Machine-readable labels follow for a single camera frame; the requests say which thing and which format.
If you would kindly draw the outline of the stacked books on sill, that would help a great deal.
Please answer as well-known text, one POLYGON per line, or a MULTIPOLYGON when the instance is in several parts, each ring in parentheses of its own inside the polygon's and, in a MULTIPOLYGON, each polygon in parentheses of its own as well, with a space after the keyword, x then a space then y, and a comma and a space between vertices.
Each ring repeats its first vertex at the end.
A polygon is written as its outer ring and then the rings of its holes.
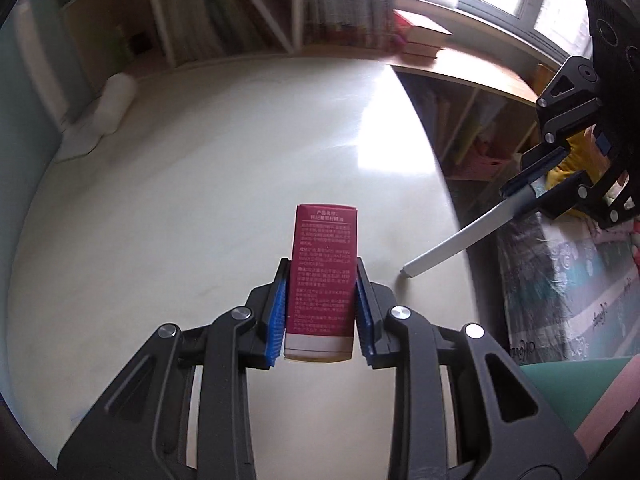
POLYGON ((394 20, 400 52, 405 55, 437 58, 452 37, 452 32, 422 14, 395 10, 394 20))

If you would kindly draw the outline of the white tissue roll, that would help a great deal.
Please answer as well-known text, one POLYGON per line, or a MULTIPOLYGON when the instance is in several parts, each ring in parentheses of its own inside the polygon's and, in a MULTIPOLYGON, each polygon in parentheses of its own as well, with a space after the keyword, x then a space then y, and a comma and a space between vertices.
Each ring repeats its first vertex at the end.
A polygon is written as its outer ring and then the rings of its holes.
POLYGON ((138 85, 133 76, 118 73, 107 79, 92 124, 98 133, 113 134, 137 96, 138 85))

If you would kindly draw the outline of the dark red text box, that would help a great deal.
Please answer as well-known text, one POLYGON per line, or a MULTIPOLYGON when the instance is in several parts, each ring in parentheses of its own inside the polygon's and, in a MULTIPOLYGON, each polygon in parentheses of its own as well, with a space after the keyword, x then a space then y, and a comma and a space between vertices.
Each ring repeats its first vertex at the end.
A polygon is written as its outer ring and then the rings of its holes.
POLYGON ((284 355, 304 362, 352 357, 357 281, 358 210, 296 208, 284 355))

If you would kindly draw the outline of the patterned bed blanket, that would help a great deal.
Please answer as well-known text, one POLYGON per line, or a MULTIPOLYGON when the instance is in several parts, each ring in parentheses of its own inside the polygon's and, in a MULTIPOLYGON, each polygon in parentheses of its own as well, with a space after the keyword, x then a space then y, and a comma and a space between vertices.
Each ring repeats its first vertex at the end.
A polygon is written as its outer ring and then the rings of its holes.
POLYGON ((639 352, 639 232, 602 230, 567 214, 512 221, 497 232, 512 358, 588 361, 639 352))

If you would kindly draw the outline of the yellow pillow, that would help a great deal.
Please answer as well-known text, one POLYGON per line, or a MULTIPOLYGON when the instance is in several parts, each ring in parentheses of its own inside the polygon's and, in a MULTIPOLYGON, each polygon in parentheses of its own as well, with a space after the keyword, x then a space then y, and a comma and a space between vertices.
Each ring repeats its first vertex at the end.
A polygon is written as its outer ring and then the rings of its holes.
POLYGON ((610 166, 608 159, 597 147, 592 127, 570 136, 567 142, 570 146, 570 154, 548 172, 547 190, 551 190, 575 172, 582 170, 588 174, 592 183, 596 183, 610 166))

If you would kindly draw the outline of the white desk lamp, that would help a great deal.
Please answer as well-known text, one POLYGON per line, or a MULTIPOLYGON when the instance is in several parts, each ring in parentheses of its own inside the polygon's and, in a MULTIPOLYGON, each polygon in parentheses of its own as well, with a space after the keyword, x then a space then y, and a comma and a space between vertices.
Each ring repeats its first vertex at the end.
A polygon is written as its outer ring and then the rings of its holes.
POLYGON ((98 146, 102 136, 92 124, 96 101, 84 107, 77 119, 70 118, 72 106, 47 57, 32 10, 32 0, 17 1, 12 10, 12 21, 28 76, 42 105, 62 133, 54 160, 65 162, 88 155, 98 146))

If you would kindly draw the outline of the wooden bookshelf with books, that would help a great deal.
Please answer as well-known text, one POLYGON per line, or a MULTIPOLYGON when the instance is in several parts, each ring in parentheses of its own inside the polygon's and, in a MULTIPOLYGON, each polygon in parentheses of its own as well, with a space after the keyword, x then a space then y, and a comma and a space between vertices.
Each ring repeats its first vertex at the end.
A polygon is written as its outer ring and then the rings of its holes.
POLYGON ((89 84, 306 44, 390 50, 394 0, 58 0, 89 84))

